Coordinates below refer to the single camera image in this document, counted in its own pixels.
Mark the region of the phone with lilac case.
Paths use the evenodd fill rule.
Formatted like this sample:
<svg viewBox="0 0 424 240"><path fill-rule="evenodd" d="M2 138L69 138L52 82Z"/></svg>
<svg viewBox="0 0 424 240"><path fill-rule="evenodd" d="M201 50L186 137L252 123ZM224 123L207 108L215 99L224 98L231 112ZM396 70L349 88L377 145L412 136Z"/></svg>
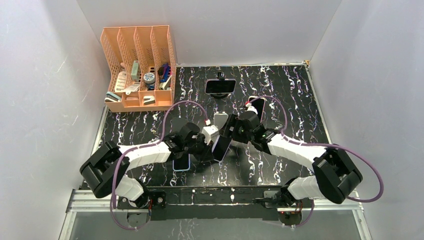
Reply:
<svg viewBox="0 0 424 240"><path fill-rule="evenodd" d="M224 159L231 141L232 139L230 137L221 135L216 138L216 141L214 142L211 150L214 161L221 162Z"/></svg>

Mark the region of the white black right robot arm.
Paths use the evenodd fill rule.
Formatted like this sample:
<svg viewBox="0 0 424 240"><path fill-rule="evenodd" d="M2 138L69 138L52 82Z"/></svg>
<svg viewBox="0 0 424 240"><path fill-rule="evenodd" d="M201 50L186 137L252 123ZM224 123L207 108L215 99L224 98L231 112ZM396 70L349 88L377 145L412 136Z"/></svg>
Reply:
<svg viewBox="0 0 424 240"><path fill-rule="evenodd" d="M295 207L303 199L320 197L341 204L363 180L346 150L295 141L265 128L253 111L227 118L212 148L216 161L224 158L231 141L251 143L260 152L286 158L313 172L312 176L290 179L277 193L254 199L254 203Z"/></svg>

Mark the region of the phone with pink case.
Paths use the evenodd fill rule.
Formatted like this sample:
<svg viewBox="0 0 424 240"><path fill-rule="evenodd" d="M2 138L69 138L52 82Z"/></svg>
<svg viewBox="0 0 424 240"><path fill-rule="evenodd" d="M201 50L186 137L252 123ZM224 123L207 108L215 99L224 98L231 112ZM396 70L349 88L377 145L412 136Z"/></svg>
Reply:
<svg viewBox="0 0 424 240"><path fill-rule="evenodd" d="M256 96L249 96L248 101L251 103L251 106L256 109L257 116L260 119L260 121L262 121L266 99L261 97L261 98L252 102L252 100L255 99L255 98L256 98Z"/></svg>

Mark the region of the phone with purple clear case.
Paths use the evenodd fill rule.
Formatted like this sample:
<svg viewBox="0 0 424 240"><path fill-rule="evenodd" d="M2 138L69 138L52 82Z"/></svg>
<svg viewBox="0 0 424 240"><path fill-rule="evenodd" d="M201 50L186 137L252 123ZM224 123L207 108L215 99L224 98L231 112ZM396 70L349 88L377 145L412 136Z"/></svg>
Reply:
<svg viewBox="0 0 424 240"><path fill-rule="evenodd" d="M230 94L235 90L235 79L208 79L205 83L205 93L209 95Z"/></svg>

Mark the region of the phone with blue case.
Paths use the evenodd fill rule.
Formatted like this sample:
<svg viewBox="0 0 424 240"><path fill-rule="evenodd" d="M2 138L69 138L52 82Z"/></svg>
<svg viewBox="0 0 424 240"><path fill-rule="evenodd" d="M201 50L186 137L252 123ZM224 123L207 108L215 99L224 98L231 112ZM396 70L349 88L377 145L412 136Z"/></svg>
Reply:
<svg viewBox="0 0 424 240"><path fill-rule="evenodd" d="M191 168L191 156L189 154L183 154L180 158L172 161L172 169L175 172L188 171Z"/></svg>

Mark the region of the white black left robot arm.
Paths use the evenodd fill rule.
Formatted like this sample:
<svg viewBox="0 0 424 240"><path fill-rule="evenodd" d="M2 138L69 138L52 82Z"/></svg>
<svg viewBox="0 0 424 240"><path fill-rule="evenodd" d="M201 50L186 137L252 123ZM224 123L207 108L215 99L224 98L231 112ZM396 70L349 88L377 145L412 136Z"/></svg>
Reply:
<svg viewBox="0 0 424 240"><path fill-rule="evenodd" d="M179 131L166 135L160 143L117 145L108 141L82 164L79 172L96 198L115 193L127 199L131 206L144 208L158 196L139 179L128 177L127 171L167 162L172 162L176 172L187 171L191 167L191 156L213 160L212 146L218 135L215 125L199 128L189 122Z"/></svg>

